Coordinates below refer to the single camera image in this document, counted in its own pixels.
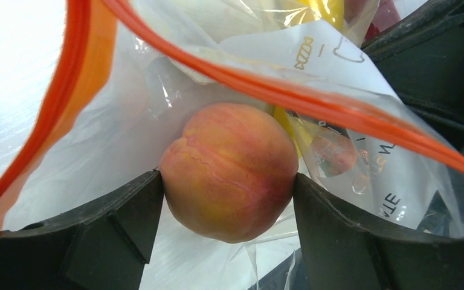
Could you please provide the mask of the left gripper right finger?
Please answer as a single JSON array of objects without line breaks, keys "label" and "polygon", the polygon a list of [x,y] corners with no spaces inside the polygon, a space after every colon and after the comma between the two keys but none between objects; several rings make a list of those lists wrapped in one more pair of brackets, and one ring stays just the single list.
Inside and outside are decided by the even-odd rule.
[{"label": "left gripper right finger", "polygon": [[396,225],[303,174],[294,210],[311,289],[464,289],[464,238]]}]

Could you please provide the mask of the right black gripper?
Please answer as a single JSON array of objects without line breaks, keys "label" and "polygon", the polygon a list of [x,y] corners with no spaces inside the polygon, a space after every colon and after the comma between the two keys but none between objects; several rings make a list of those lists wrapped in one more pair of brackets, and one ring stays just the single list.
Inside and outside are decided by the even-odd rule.
[{"label": "right black gripper", "polygon": [[427,1],[362,50],[402,101],[464,154],[464,1]]}]

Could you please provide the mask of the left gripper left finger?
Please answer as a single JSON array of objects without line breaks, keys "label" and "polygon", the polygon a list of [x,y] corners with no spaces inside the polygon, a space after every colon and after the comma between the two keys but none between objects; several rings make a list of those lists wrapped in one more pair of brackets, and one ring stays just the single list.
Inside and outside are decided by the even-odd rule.
[{"label": "left gripper left finger", "polygon": [[0,231],[0,289],[138,289],[163,207],[160,172],[18,231]]}]

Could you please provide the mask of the fake peach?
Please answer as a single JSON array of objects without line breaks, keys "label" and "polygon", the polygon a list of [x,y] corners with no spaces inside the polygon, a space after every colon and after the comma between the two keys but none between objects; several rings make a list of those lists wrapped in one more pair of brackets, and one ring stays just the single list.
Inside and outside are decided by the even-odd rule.
[{"label": "fake peach", "polygon": [[202,236],[241,243],[272,227],[289,204],[298,155],[266,112],[216,103],[189,119],[159,170],[178,222]]}]

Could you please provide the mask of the clear zip top bag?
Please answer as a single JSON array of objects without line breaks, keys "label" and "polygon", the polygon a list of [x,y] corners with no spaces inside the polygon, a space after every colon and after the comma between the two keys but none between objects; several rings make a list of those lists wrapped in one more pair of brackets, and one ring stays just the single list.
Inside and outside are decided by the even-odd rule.
[{"label": "clear zip top bag", "polygon": [[[289,13],[279,1],[0,1],[0,231],[160,172],[195,113],[238,103],[272,117],[280,106],[312,140],[355,146],[353,168],[323,177],[311,141],[297,175],[396,225],[463,239],[464,155],[403,103],[345,20],[285,27]],[[138,289],[311,289],[294,185],[275,224],[241,243],[189,230],[164,184],[163,195]]]}]

